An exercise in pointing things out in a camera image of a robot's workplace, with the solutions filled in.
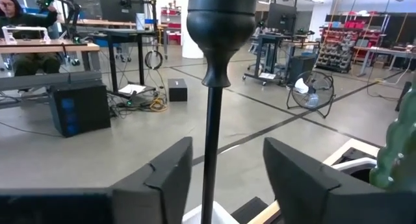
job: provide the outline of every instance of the gray floor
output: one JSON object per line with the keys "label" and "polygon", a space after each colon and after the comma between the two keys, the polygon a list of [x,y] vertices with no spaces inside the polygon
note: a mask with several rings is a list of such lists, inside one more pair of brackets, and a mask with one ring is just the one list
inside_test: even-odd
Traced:
{"label": "gray floor", "polygon": [[[246,49],[239,51],[229,63],[232,86],[223,96],[215,200],[228,212],[255,196],[267,203],[274,199],[262,158],[264,137],[277,138],[318,160],[324,160],[351,138],[373,145],[385,144],[387,126],[397,117],[396,103],[369,96],[366,87],[370,84],[368,92],[372,95],[397,98],[410,74],[390,87],[372,82],[396,71],[375,69],[369,82],[368,77],[334,73],[337,98],[331,114],[322,119],[305,110],[287,110],[285,88],[273,84],[261,86],[259,81],[249,78],[242,81],[242,74],[255,59]],[[103,80],[109,84],[108,61],[103,51]],[[126,67],[125,76],[130,81],[138,81],[136,56],[133,50],[133,61]],[[124,65],[118,62],[119,79]],[[201,85],[205,70],[202,59],[181,58],[180,47],[170,46],[169,59],[159,71],[165,84],[169,78],[185,79],[188,102],[170,103],[166,112],[135,112],[125,119],[114,119],[111,129],[64,139],[0,125],[0,188],[109,186],[182,137],[192,136],[195,166],[186,210],[198,206],[202,199],[207,105],[207,88]],[[162,85],[156,72],[145,71],[146,76],[148,73],[158,86]],[[398,76],[388,81],[396,82]],[[146,84],[154,85],[150,77]],[[122,86],[127,79],[122,79]],[[58,135],[47,105],[26,103],[23,107],[0,110],[0,122]]]}

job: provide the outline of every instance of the person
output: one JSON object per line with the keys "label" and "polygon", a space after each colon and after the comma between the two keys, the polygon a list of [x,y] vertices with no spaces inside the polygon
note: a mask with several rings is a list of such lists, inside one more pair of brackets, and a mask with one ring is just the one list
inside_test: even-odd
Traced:
{"label": "person", "polygon": [[[23,13],[17,0],[0,0],[0,27],[3,26],[27,26],[50,27],[57,20],[57,10],[49,6],[46,17]],[[40,31],[17,31],[13,33],[15,39],[34,40],[40,39]],[[12,55],[12,67],[14,76],[36,75],[38,69],[45,73],[59,73],[60,59],[57,53],[17,53]]]}

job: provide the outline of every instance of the cable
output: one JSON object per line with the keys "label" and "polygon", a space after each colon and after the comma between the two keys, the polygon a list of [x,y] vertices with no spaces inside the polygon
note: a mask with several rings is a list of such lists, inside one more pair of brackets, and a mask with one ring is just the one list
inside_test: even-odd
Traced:
{"label": "cable", "polygon": [[17,130],[17,131],[21,131],[21,132],[26,132],[26,133],[31,133],[31,134],[39,134],[42,136],[51,136],[51,137],[59,137],[59,138],[63,138],[63,136],[58,136],[58,135],[53,135],[53,134],[48,134],[48,133],[42,133],[42,132],[34,132],[34,131],[28,131],[28,130],[23,130],[17,127],[13,127],[9,124],[0,122],[1,125],[6,126],[6,127],[10,127],[11,129]]}

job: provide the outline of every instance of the computer monitor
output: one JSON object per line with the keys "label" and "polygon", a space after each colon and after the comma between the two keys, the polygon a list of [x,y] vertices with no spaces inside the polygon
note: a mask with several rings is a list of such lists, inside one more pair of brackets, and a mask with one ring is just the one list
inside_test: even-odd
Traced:
{"label": "computer monitor", "polygon": [[103,19],[119,22],[136,22],[136,13],[145,13],[144,4],[132,4],[131,8],[125,8],[120,4],[121,0],[99,0]]}
{"label": "computer monitor", "polygon": [[278,29],[280,32],[293,32],[296,21],[296,7],[281,4],[270,4],[267,27]]}

